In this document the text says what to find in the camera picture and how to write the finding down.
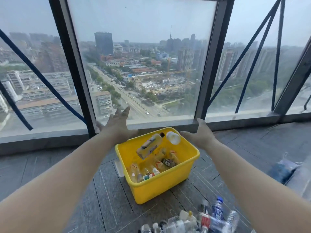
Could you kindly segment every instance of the yellow bin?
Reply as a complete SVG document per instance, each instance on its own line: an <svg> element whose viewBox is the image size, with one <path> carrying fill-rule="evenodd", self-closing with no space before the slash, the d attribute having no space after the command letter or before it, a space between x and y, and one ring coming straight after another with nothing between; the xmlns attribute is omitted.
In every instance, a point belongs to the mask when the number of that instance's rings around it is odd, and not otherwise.
<svg viewBox="0 0 311 233"><path fill-rule="evenodd" d="M200 156L198 149L183 137L181 137L181 142L178 145L173 145L169 142L169 140L166 139L166 133L169 131L178 133L175 129L167 127L135 137L127 142L115 146L116 153L123 166L125 178L131 188L135 201L138 204L143 204L179 184L183 180L186 180L190 174L194 161ZM137 155L136 150L155 133L161 132L165 134L162 144L145 160L158 153L162 147L166 147L168 150L175 150L177 152L180 164L143 182L132 182L127 168L129 168L133 162L137 162L138 165L143 162L143 160L141 160Z"/></svg>

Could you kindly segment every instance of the gray tile floor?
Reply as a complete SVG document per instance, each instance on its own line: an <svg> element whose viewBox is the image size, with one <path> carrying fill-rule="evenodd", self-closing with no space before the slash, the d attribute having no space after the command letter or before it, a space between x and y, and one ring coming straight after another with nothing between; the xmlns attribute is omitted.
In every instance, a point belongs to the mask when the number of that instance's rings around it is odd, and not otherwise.
<svg viewBox="0 0 311 233"><path fill-rule="evenodd" d="M278 162L285 152L292 161L303 161L311 148L311 123L291 123L273 127L237 129L215 133L263 172ZM75 148L62 148L0 157L0 200L26 184ZM225 211L236 209L242 215L237 232L250 232L251 223L219 176L209 156L201 156L189 178L145 204L135 203L125 178L117 175L114 149L106 156L89 184L72 219L69 232L137 232L143 224L152 224L177 215L181 209L196 209L203 199L213 204L216 196L224 198Z"/></svg>

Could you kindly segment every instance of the bin rim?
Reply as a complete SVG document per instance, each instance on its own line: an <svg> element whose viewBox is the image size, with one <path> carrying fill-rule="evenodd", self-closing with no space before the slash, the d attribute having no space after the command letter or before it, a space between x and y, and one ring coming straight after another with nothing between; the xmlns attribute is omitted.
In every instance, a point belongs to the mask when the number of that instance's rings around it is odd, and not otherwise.
<svg viewBox="0 0 311 233"><path fill-rule="evenodd" d="M141 135L141 136L146 136L146 135L148 135L148 134L153 134L153 133L155 133L155 132L159 132L159 131L165 130L165 129L167 129L167 128L170 128L170 129L172 129L175 133L179 134L181 140L184 140L184 141L188 142L188 143L196 150L196 155L193 156L192 158L190 158L190 159L188 159L188 160L186 160L186 161L184 161L184 162L178 164L177 166L172 167L172 168L170 168L169 170L166 170L165 172L161 172L160 174L154 176L153 178L149 178L148 180L145 180L145 181L142 181L142 182L139 182L139 183L135 183L135 182L133 182L133 181L130 179L130 176L129 176L128 172L127 172L127 169L126 169L126 167L125 167L125 164L124 164L124 162L123 162L123 160L122 160L122 158L121 158L121 156L120 156L120 153L119 153L118 147L119 147L120 144L117 144L117 145L115 145L115 151L116 151L116 153L117 153L117 156L118 156L119 161L120 161L121 164L122 164L123 172L124 172L124 176L125 176L125 178L126 178L126 181L127 181L127 183L128 183L131 187L140 187L140 186L143 186L143 185L145 185L145 184L147 184L147 183L149 183L149 182L152 182L152 181L154 181L154 180L160 178L160 177L163 176L163 175L167 175L168 173L175 171L177 168L179 168L179 167L181 167L181 166L184 166L184 165L186 165L186 164L188 164L188 163L190 163L190 162L192 162L192 161L197 160L197 159L200 157L200 152L199 152L199 150L198 150L193 144L191 144L188 140L186 140L176 129L174 129L174 128L172 128L172 127L165 127L165 128L162 128L162 129L153 131L153 132L149 132L149 133L143 134L143 135ZM138 137L131 138L131 139L129 139L128 141L137 139Z"/></svg>

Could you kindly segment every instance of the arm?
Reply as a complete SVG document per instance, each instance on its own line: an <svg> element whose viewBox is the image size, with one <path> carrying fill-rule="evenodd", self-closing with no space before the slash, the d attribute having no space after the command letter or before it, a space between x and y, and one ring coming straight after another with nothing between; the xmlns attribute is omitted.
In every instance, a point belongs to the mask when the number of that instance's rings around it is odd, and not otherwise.
<svg viewBox="0 0 311 233"><path fill-rule="evenodd" d="M212 158L257 233L310 232L311 203L217 141L204 120L198 122L197 133L181 134Z"/></svg>
<svg viewBox="0 0 311 233"><path fill-rule="evenodd" d="M98 135L0 202L1 232L61 232L107 152L137 132L126 128L128 113L118 109Z"/></svg>

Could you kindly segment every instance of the blue bottle cap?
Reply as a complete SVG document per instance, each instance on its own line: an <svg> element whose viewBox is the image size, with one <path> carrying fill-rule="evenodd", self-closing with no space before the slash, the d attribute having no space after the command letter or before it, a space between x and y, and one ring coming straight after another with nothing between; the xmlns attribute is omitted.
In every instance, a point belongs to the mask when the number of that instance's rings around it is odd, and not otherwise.
<svg viewBox="0 0 311 233"><path fill-rule="evenodd" d="M221 202L221 203L223 203L223 200L222 200L222 197L217 197L217 200L219 201L219 202Z"/></svg>

